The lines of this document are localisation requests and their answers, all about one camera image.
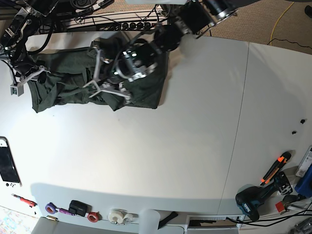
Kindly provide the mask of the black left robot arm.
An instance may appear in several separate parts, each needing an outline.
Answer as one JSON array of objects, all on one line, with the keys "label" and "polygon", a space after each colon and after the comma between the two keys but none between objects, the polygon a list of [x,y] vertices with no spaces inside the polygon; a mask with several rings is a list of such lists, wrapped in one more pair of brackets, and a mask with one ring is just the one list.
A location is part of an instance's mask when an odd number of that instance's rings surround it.
[{"label": "black left robot arm", "polygon": [[149,27],[154,34],[152,41],[142,38],[146,30],[130,39],[117,52],[114,59],[105,58],[104,51],[97,51],[93,79],[86,84],[92,87],[91,97],[102,93],[117,95],[131,101],[124,82],[144,79],[153,73],[161,55],[175,50],[183,36],[191,34],[197,39],[227,18],[236,15],[237,7],[229,0],[190,0],[176,7],[168,15],[169,23],[158,21]]}]

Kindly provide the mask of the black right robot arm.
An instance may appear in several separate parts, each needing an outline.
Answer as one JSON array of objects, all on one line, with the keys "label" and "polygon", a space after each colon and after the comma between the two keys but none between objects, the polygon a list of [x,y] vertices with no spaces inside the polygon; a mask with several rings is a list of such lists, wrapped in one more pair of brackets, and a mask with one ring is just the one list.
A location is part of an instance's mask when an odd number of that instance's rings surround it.
[{"label": "black right robot arm", "polygon": [[[0,37],[0,59],[5,62],[12,74],[12,87],[17,89],[30,80],[37,80],[41,73],[50,72],[46,63],[37,60],[37,55],[49,42],[53,27],[50,28],[45,43],[35,51],[28,51],[26,43],[48,20],[53,26],[56,19],[55,8],[58,0],[25,0],[24,6],[14,16],[11,24]],[[21,80],[16,79],[17,72]]]}]

